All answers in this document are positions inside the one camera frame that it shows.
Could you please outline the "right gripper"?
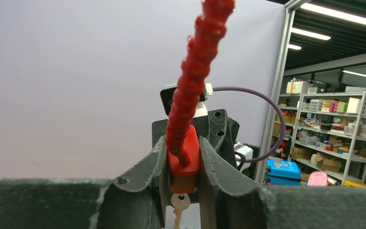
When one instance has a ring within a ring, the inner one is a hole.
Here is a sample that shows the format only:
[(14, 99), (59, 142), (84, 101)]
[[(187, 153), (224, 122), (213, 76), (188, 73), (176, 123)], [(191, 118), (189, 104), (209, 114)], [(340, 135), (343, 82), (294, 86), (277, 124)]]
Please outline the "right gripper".
[(208, 140), (217, 155), (227, 161), (235, 170), (238, 169), (234, 144), (239, 131), (239, 124), (229, 118), (224, 109), (209, 111), (208, 115), (194, 118), (192, 125), (197, 135)]

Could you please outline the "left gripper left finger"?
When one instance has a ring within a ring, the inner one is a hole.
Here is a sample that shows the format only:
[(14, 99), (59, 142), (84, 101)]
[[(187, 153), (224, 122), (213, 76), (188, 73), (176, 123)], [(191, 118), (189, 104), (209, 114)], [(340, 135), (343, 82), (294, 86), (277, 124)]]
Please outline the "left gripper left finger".
[(167, 204), (165, 138), (115, 179), (0, 180), (0, 229), (160, 229)]

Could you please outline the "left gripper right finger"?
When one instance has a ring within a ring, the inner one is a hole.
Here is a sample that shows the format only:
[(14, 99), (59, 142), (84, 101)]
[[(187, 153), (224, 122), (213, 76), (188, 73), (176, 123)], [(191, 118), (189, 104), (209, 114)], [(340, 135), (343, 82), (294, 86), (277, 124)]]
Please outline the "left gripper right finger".
[(201, 228), (366, 229), (366, 188), (262, 185), (199, 142)]

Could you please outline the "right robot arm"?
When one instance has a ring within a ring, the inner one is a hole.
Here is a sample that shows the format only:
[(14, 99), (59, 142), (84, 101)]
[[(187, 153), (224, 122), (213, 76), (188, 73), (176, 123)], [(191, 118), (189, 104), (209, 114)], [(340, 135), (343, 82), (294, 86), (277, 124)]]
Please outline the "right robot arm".
[(260, 148), (236, 141), (240, 125), (224, 109), (209, 111), (208, 115), (193, 118), (192, 126), (197, 135), (207, 138), (216, 153), (245, 176), (254, 179), (256, 163), (246, 159), (259, 157)]

